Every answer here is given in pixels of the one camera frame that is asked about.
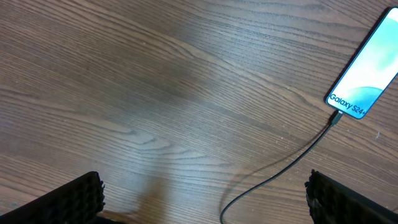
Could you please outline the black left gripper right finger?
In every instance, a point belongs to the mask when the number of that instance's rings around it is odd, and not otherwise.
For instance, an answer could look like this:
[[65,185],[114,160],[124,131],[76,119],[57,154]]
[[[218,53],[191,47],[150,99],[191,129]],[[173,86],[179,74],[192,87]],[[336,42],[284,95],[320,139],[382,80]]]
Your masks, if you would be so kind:
[[305,183],[314,224],[397,224],[397,214],[319,171]]

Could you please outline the Samsung Galaxy smartphone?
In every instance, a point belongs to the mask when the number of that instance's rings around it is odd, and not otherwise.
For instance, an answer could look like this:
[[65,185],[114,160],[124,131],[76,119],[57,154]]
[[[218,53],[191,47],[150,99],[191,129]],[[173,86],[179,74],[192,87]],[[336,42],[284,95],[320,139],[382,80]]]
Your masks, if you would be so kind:
[[362,119],[397,75],[397,8],[390,7],[343,70],[325,103]]

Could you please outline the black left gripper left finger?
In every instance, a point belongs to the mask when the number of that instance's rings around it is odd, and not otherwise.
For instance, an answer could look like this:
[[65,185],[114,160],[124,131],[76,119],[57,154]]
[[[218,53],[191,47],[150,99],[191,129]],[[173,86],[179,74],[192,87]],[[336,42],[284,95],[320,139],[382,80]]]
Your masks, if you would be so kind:
[[103,191],[99,173],[91,171],[1,215],[1,224],[92,223],[104,208]]

